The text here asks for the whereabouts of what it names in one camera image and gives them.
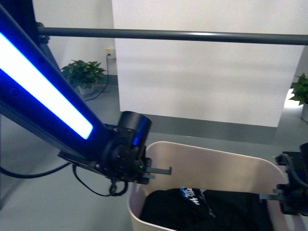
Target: blue led light strip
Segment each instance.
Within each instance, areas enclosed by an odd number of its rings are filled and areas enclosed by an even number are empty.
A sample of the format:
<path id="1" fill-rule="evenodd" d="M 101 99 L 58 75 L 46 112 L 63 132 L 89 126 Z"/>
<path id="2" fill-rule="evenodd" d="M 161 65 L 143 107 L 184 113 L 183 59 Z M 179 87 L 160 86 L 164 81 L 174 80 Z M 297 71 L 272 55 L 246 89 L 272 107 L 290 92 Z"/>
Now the blue led light strip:
<path id="1" fill-rule="evenodd" d="M 89 137 L 93 125 L 2 33 L 0 33 L 0 69 L 82 138 Z"/>

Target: white bin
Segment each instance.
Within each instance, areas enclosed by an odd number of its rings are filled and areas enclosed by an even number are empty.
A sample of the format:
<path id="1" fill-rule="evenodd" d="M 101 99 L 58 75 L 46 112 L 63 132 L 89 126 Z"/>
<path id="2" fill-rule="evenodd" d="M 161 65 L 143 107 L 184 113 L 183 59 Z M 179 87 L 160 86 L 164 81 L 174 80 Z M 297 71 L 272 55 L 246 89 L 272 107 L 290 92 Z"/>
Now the white bin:
<path id="1" fill-rule="evenodd" d="M 128 210 L 134 231 L 173 231 L 139 219 L 146 196 L 156 190 L 187 187 L 272 194 L 277 184 L 286 183 L 279 168 L 260 158 L 164 141 L 151 144 L 146 155 L 153 160 L 152 167 L 172 167 L 172 175 L 155 174 L 148 185 L 133 185 Z M 301 216 L 280 212 L 278 201 L 268 201 L 268 209 L 275 231 L 306 230 Z M 292 229 L 287 216 L 293 220 Z"/>

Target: green leaves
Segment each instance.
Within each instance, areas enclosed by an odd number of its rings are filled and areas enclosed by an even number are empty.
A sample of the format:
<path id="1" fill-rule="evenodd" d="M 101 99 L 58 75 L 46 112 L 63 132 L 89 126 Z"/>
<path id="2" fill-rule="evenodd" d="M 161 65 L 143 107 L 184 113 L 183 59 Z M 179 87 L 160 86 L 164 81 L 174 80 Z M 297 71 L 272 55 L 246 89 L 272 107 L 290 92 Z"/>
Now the green leaves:
<path id="1" fill-rule="evenodd" d="M 290 88 L 293 88 L 294 96 L 290 100 L 299 101 L 299 105 L 308 103 L 308 77 L 303 73 L 297 76 L 298 81 L 293 82 Z"/>
<path id="2" fill-rule="evenodd" d="M 97 61 L 86 63 L 82 60 L 73 60 L 72 63 L 63 67 L 61 72 L 73 88 L 77 86 L 91 88 L 92 84 L 105 82 L 103 74 L 105 70 L 100 68 L 100 65 L 101 63 Z"/>

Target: black cable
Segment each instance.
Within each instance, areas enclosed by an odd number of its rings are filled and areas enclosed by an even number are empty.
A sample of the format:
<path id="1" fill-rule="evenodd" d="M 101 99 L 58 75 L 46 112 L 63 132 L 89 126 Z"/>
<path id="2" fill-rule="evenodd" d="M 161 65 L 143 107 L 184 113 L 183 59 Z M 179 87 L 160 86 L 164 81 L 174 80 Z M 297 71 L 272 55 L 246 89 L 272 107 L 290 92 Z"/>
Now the black cable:
<path id="1" fill-rule="evenodd" d="M 2 167 L 0 167 L 0 173 L 9 176 L 9 177 L 14 177 L 14 178 L 19 178 L 19 179 L 33 179 L 33 178 L 39 178 L 39 177 L 44 177 L 47 176 L 51 173 L 57 172 L 63 168 L 65 168 L 66 166 L 69 166 L 70 163 L 66 163 L 64 165 L 61 165 L 53 170 L 47 171 L 47 172 L 43 172 L 43 173 L 39 173 L 39 174 L 33 174 L 33 175 L 27 175 L 27 174 L 19 174 L 19 173 L 14 173 L 14 172 L 10 172 Z"/>
<path id="2" fill-rule="evenodd" d="M 92 190 L 88 185 L 86 185 L 80 178 L 79 176 L 77 175 L 76 173 L 76 165 L 73 165 L 72 166 L 72 169 L 73 169 L 73 173 L 74 173 L 74 176 L 76 177 L 76 179 L 83 185 L 85 186 L 87 189 L 89 189 L 92 193 L 95 193 L 96 195 L 99 195 L 99 196 L 105 196 L 105 197 L 108 197 L 108 196 L 122 196 L 124 193 L 126 193 L 127 189 L 128 189 L 128 182 L 125 182 L 124 184 L 124 189 L 121 191 L 121 192 L 115 192 L 113 194 L 108 194 L 108 195 L 103 195 L 103 194 L 100 194 L 98 192 L 95 192 L 94 190 Z"/>
<path id="3" fill-rule="evenodd" d="M 106 88 L 107 88 L 107 86 L 108 86 L 108 84 L 109 84 L 109 67 L 108 67 L 108 56 L 109 56 L 109 55 L 110 55 L 110 54 L 106 55 L 106 62 L 107 62 L 107 83 L 106 83 L 105 87 L 103 88 L 103 90 L 102 90 L 97 96 L 95 96 L 95 97 L 92 98 L 92 99 L 84 100 L 84 102 L 96 99 L 97 97 L 99 97 L 99 96 L 106 90 Z"/>

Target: gray pipe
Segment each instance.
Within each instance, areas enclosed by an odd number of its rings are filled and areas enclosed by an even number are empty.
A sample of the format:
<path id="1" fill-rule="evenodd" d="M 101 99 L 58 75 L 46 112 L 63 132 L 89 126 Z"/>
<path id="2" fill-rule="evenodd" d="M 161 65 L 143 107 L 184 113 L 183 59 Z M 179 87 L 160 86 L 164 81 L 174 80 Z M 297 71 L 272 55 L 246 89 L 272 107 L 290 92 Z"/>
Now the gray pipe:
<path id="1" fill-rule="evenodd" d="M 308 45 L 308 35 L 196 32 L 172 30 L 86 29 L 39 27 L 40 35 L 120 39 L 162 39 L 211 42 Z"/>

